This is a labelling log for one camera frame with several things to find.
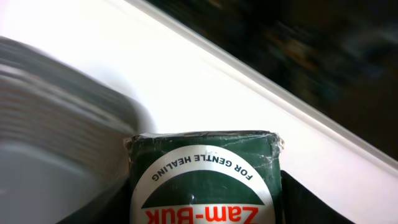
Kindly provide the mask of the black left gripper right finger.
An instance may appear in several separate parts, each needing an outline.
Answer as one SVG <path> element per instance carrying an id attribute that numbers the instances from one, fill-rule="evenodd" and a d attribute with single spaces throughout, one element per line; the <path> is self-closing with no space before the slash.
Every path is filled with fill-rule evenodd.
<path id="1" fill-rule="evenodd" d="M 353 224 L 286 171 L 281 171 L 281 177 L 286 224 Z"/>

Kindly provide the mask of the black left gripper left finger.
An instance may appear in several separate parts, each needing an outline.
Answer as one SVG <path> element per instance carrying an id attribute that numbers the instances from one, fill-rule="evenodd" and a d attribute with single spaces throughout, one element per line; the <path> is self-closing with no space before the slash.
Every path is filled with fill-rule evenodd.
<path id="1" fill-rule="evenodd" d="M 129 179 L 119 180 L 57 224 L 129 224 L 131 196 Z"/>

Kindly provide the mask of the green Zam-Buk tin box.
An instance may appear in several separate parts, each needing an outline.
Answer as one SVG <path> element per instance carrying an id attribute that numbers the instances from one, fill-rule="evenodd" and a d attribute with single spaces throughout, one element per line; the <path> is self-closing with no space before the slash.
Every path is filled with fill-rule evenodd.
<path id="1" fill-rule="evenodd" d="M 126 140 L 131 223 L 281 223 L 279 154 L 268 131 L 141 134 Z"/>

